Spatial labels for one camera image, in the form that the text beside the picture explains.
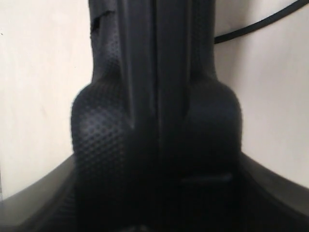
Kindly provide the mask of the black plastic tool case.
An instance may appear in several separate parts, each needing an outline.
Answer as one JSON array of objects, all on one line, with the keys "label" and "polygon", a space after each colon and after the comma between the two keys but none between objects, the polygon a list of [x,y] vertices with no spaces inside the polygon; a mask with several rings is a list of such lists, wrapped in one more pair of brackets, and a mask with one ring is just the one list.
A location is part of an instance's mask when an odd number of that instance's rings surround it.
[{"label": "black plastic tool case", "polygon": [[213,0],[91,0],[92,80],[71,109],[73,155],[0,205],[3,232],[306,232],[309,191],[241,150]]}]

